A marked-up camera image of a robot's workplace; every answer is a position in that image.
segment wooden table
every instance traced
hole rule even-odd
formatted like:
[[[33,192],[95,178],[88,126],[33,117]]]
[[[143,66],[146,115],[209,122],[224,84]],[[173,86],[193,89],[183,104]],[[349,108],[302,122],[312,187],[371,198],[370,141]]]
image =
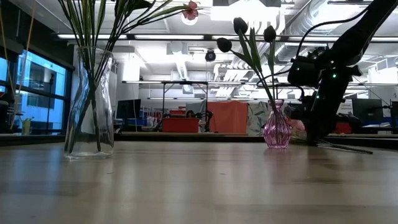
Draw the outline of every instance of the wooden table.
[[[264,143],[0,147],[0,223],[398,223],[398,153]]]

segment black cable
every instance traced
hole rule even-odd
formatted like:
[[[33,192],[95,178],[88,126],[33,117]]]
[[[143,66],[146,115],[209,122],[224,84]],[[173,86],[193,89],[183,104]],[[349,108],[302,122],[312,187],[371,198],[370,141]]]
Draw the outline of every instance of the black cable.
[[[366,7],[362,12],[360,12],[358,15],[356,15],[356,16],[350,18],[350,19],[344,19],[344,20],[340,20],[340,21],[322,22],[322,23],[319,23],[319,24],[317,24],[317,25],[311,27],[311,28],[304,34],[303,38],[301,39],[300,44],[298,45],[296,57],[299,56],[299,54],[300,54],[300,49],[301,49],[301,46],[303,45],[304,39],[306,38],[307,35],[309,35],[309,33],[311,33],[311,31],[313,31],[314,29],[316,29],[316,28],[318,28],[318,27],[320,27],[320,26],[324,26],[324,25],[351,22],[351,21],[353,21],[353,20],[355,20],[355,19],[361,17],[361,16],[368,10],[368,7]]]
[[[288,69],[288,70],[286,70],[286,71],[283,71],[283,72],[277,72],[277,73],[275,73],[275,74],[273,74],[273,75],[267,75],[266,77],[260,79],[260,80],[256,83],[256,85],[258,86],[258,84],[260,84],[261,80],[263,80],[263,81],[265,82],[267,78],[270,78],[270,77],[276,76],[276,75],[285,74],[285,73],[287,73],[287,72],[290,72],[290,69]]]
[[[356,81],[359,82],[359,85],[360,85],[360,86],[365,87],[365,89],[367,89],[368,91],[370,91],[371,93],[373,93],[373,95],[377,96],[381,101],[385,102],[387,106],[391,106],[386,100],[383,100],[379,95],[375,94],[370,88],[368,88],[364,83],[362,83],[362,82],[361,82],[359,79],[357,79],[355,76],[353,76],[353,78],[355,78]]]

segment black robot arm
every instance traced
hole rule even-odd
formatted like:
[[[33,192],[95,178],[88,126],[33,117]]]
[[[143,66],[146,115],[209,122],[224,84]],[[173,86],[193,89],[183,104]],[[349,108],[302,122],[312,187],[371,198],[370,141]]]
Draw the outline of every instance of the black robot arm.
[[[318,58],[318,61],[334,61],[338,65],[358,63],[382,23],[397,7],[397,0],[374,0],[364,16],[349,28],[333,44],[333,47]]]
[[[336,113],[352,75],[361,75],[358,63],[382,23],[397,7],[398,0],[374,0],[363,17],[348,29],[331,49],[325,49],[317,57],[298,56],[292,60],[288,81],[293,85],[318,88],[311,105],[302,113],[307,130],[307,141],[315,144],[336,127]]]

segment tulip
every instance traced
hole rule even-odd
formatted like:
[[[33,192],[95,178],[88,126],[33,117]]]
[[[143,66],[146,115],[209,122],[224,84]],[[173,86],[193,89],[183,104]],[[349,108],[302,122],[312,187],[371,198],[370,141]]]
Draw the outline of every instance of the tulip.
[[[239,35],[239,30],[242,31],[242,34],[245,34],[248,31],[248,24],[240,17],[234,19],[234,30],[235,33]]]
[[[232,49],[232,42],[225,38],[217,39],[217,47],[220,51],[226,53]]]
[[[272,43],[276,39],[276,32],[273,26],[269,26],[264,30],[264,40]]]

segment glass vase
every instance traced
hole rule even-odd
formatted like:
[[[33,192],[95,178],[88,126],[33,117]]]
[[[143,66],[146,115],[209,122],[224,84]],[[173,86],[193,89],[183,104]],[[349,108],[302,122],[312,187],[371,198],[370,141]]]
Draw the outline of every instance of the glass vase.
[[[65,157],[105,158],[114,143],[108,88],[113,55],[95,47],[77,52],[79,86],[68,119]]]
[[[284,100],[275,100],[276,113],[271,110],[264,126],[264,139],[270,149],[285,149],[292,138],[292,128],[287,124],[282,112]]]

